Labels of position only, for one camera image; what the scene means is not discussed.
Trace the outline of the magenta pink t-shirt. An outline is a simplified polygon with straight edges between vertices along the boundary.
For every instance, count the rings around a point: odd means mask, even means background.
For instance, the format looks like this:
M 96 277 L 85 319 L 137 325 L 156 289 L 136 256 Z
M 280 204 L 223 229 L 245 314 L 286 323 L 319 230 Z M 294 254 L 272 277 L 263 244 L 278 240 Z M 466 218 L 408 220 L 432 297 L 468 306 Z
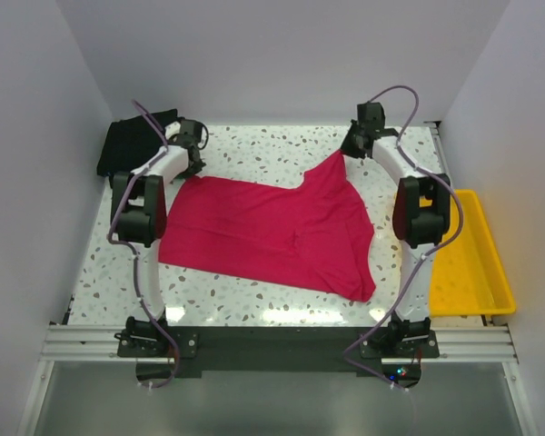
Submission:
M 335 152 L 295 188 L 194 176 L 173 200 L 161 263 L 367 302 L 374 228 Z

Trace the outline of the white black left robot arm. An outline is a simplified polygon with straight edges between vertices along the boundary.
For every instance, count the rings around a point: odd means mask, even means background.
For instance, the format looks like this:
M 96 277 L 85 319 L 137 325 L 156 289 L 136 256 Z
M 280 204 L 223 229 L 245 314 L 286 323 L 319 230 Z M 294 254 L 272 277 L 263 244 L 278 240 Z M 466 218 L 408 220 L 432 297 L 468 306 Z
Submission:
M 144 120 L 160 136 L 152 157 L 128 172 L 113 177 L 108 242 L 130 249 L 138 321 L 160 321 L 165 303 L 160 290 L 159 244 L 167 225 L 166 186 L 178 178 L 199 173 L 205 163 L 201 151 L 208 144 L 204 123 L 180 118 L 161 128 L 148 116 Z

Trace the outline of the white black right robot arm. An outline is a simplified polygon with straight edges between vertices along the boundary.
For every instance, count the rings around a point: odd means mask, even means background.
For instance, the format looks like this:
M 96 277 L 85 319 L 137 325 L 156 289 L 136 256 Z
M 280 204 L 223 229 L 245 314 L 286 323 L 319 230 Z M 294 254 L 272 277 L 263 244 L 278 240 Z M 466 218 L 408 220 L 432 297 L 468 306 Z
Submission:
M 394 235 L 401 243 L 401 289 L 390 315 L 410 324 L 430 320 L 429 294 L 433 250 L 450 229 L 450 179 L 420 167 L 401 148 L 401 135 L 385 125 L 385 112 L 377 102 L 357 105 L 341 151 L 371 158 L 397 184 L 391 216 Z

